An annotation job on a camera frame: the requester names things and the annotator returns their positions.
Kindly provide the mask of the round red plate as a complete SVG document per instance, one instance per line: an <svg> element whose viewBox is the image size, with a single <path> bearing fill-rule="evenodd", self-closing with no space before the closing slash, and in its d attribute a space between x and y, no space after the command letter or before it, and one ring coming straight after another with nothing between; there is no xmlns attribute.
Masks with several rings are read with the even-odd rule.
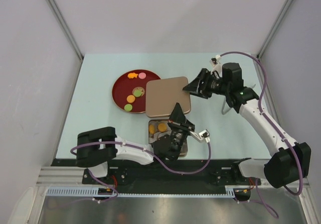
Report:
<svg viewBox="0 0 321 224"><path fill-rule="evenodd" d="M137 73L140 74L144 72L146 74L145 79L139 79L139 77L134 79L129 79L127 77L128 73ZM135 102L130 103L133 106L132 111L125 111L128 113L140 114L144 113L146 110L145 102L146 102L146 85L148 82L153 80L160 80L161 78L154 72L145 70L145 69L136 69L130 70L124 74L122 74L118 79L115 81L113 88L112 88L112 99L114 103L123 111L124 106L128 104L126 98L129 95L133 95L135 90L141 91L140 97L135 97Z"/></svg>

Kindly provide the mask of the metal tongs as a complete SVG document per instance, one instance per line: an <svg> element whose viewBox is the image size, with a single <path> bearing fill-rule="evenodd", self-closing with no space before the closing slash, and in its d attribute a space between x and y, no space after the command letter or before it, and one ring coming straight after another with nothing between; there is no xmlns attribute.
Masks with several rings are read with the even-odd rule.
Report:
<svg viewBox="0 0 321 224"><path fill-rule="evenodd" d="M252 88L244 86L239 89L232 89L231 84L228 84L224 96L225 100L221 108L222 115L225 115L231 109L234 109L236 113L239 113L241 105L246 104L247 101L253 99L259 100L259 96Z"/></svg>

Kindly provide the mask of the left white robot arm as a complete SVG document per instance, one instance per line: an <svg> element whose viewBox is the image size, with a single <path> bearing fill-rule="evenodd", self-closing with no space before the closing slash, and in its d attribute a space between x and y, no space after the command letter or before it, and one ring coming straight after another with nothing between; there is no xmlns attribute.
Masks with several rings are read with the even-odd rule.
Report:
<svg viewBox="0 0 321 224"><path fill-rule="evenodd" d="M179 103L165 124L169 132L144 146L121 139L114 127L82 132L77 136L77 148L71 150L76 156L76 166L92 168L114 158L140 165L148 165L156 158L177 160L187 137L195 131L195 125L186 118Z"/></svg>

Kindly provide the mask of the gold tin lid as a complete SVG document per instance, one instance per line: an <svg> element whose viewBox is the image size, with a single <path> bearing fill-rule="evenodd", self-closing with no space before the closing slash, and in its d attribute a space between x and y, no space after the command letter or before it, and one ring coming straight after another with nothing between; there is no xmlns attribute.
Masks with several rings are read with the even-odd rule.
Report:
<svg viewBox="0 0 321 224"><path fill-rule="evenodd" d="M152 80L146 84L145 113L149 118L168 117L176 103L179 103L183 113L191 111L191 98L183 88L189 81L185 76Z"/></svg>

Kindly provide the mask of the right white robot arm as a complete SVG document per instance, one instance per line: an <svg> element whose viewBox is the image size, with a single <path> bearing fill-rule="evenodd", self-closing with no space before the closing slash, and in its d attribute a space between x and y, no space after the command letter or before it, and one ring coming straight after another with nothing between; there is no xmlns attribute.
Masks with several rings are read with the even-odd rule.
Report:
<svg viewBox="0 0 321 224"><path fill-rule="evenodd" d="M208 99L213 94L223 95L233 108L257 132L266 145L270 160L242 159L236 163L231 178L244 184L249 177L266 179L274 188L281 188L295 181L302 186L308 175L311 148L289 136L262 107L256 92L244 85L242 69L238 63L225 63L217 71L203 68L198 76L183 87L191 95Z"/></svg>

